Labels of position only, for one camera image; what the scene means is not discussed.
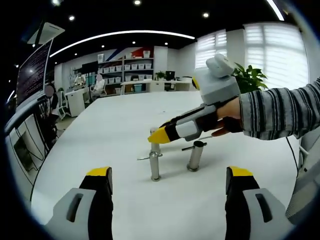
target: metal cylinder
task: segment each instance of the metal cylinder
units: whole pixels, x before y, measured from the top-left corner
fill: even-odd
[[[150,152],[150,167],[151,167],[151,180],[157,182],[160,180],[159,174],[159,157],[158,153],[155,151]]]
[[[202,141],[195,141],[193,143],[193,149],[191,152],[189,163],[186,168],[190,172],[196,172],[199,169],[199,162],[201,158],[202,151],[204,150],[205,144]]]
[[[155,131],[157,131],[157,127],[152,127],[150,129],[150,135],[152,135]],[[161,153],[160,144],[159,143],[151,143],[151,152]]]

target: table surface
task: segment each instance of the table surface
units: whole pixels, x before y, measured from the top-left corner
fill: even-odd
[[[190,81],[156,81],[156,80],[152,80],[152,79],[145,79],[145,80],[140,80],[140,81],[124,81],[123,83],[121,83],[121,85],[131,85],[131,84],[150,84],[150,83],[165,83],[165,84],[192,84],[192,82]]]
[[[226,167],[253,172],[285,207],[296,179],[296,167],[285,138],[262,141],[230,133],[204,140],[198,172],[186,165],[192,142],[161,145],[161,180],[151,181],[150,162],[137,161],[150,151],[150,128],[202,103],[199,92],[154,92],[99,98],[66,129],[38,174],[31,202],[41,224],[87,172],[112,167],[112,232],[116,240],[225,239]],[[298,157],[299,141],[289,137]]]

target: potted plant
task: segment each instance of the potted plant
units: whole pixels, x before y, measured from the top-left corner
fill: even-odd
[[[261,69],[253,68],[249,65],[247,70],[245,70],[240,64],[235,64],[237,68],[234,70],[232,76],[235,77],[242,94],[256,90],[261,91],[261,88],[268,88],[267,85],[264,84],[264,79],[267,77],[261,72]]]
[[[155,73],[155,80],[159,81],[159,80],[165,80],[166,78],[166,73],[164,71],[159,71]]]

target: striped sweater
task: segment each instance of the striped sweater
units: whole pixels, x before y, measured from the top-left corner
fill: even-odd
[[[320,126],[320,78],[294,90],[273,88],[240,95],[243,133],[261,140],[294,135]]]

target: window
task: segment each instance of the window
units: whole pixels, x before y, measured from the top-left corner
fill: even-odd
[[[262,69],[269,88],[304,87],[309,82],[308,60],[301,34],[282,23],[245,25],[246,66]]]
[[[206,60],[212,58],[215,54],[227,56],[227,35],[225,29],[197,39],[195,68],[205,68]]]

